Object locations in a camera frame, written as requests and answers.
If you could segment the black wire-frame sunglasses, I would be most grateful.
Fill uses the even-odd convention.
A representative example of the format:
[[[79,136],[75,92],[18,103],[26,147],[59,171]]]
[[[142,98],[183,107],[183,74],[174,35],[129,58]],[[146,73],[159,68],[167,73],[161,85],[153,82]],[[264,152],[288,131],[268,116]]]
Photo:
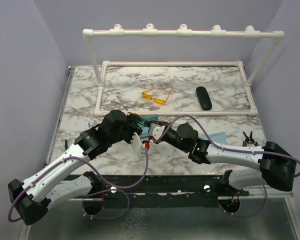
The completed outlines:
[[[158,121],[158,120],[154,120],[154,119],[145,119],[145,118],[139,118],[137,120],[137,123],[139,125],[142,125],[144,127],[149,128],[151,126],[151,124],[156,124],[159,126],[166,126],[167,123],[165,121]]]

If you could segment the blue-grey glasses case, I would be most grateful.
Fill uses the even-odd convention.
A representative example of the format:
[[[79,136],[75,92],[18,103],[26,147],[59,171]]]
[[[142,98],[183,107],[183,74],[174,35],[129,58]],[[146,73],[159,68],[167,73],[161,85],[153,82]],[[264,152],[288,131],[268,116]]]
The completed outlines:
[[[141,118],[145,121],[158,121],[159,116],[157,114],[151,114],[151,115],[142,115]]]

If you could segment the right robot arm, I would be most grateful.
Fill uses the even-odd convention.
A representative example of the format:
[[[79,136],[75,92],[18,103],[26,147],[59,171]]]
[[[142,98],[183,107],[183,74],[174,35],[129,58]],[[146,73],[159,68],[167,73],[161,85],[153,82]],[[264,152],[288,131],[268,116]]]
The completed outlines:
[[[155,140],[162,140],[188,154],[197,164],[231,164],[241,170],[224,173],[219,189],[230,196],[246,187],[268,185],[276,190],[290,192],[293,189],[296,163],[275,142],[265,146],[244,147],[215,143],[199,138],[198,132],[188,123],[176,130],[151,124],[148,130]]]

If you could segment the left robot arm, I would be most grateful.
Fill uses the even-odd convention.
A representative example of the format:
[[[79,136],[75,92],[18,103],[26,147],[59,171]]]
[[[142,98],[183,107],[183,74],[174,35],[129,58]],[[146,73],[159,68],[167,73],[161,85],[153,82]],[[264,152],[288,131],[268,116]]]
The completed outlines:
[[[141,120],[135,113],[111,110],[101,123],[89,125],[81,132],[55,161],[25,180],[13,179],[7,185],[11,201],[8,221],[23,221],[29,226],[59,203],[85,195],[96,197],[101,190],[99,182],[104,180],[96,169],[68,183],[62,181],[79,167],[89,165],[112,145],[121,141],[132,144],[139,139],[142,129],[138,123]]]

